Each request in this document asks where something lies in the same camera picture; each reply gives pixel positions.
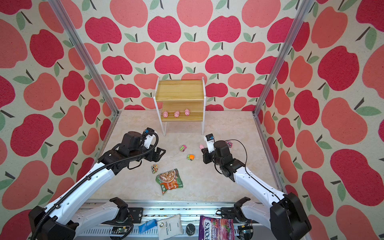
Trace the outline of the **green orange mixer truck toy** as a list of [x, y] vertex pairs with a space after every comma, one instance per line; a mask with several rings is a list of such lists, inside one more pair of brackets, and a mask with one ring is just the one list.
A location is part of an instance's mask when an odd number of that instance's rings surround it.
[[189, 154], [189, 155], [187, 155], [187, 159], [188, 159], [189, 161], [193, 161], [193, 160], [195, 159], [195, 156], [192, 155], [192, 154]]

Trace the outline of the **pink green truck toy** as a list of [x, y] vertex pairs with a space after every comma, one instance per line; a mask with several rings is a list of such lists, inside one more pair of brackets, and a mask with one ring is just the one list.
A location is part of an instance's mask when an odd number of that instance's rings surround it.
[[186, 145], [182, 145], [182, 146], [180, 146], [180, 151], [181, 151], [181, 152], [184, 152], [186, 149], [187, 149], [187, 146], [186, 146]]

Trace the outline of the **wooden two-tier shelf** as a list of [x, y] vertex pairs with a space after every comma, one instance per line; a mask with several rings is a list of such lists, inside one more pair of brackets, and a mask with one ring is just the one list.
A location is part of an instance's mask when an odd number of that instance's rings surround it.
[[[158, 78], [153, 100], [164, 136], [170, 122], [200, 122], [202, 134], [205, 132], [207, 94], [204, 77], [199, 80]], [[190, 110], [189, 116], [185, 115], [185, 109]], [[168, 118], [163, 117], [164, 111], [169, 113]], [[174, 117], [175, 111], [180, 112], [178, 118]]]

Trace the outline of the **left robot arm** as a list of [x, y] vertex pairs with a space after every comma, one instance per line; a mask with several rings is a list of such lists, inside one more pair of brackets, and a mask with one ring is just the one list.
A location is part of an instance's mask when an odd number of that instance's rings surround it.
[[159, 136], [150, 128], [143, 133], [130, 131], [120, 144], [105, 152], [91, 170], [60, 197], [46, 207], [35, 207], [29, 213], [33, 240], [74, 240], [83, 232], [100, 224], [128, 227], [128, 235], [142, 210], [130, 212], [128, 204], [114, 197], [107, 203], [79, 213], [79, 208], [106, 182], [131, 162], [158, 162], [165, 154], [159, 148]]

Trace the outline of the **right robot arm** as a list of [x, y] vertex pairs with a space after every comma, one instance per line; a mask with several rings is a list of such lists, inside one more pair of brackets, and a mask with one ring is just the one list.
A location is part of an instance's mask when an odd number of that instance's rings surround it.
[[215, 141], [212, 134], [205, 136], [203, 162], [214, 163], [216, 170], [234, 183], [244, 187], [260, 203], [244, 197], [234, 204], [235, 219], [255, 221], [270, 229], [278, 240], [301, 240], [312, 230], [310, 220], [299, 198], [285, 194], [254, 175], [245, 163], [233, 157], [226, 141]]

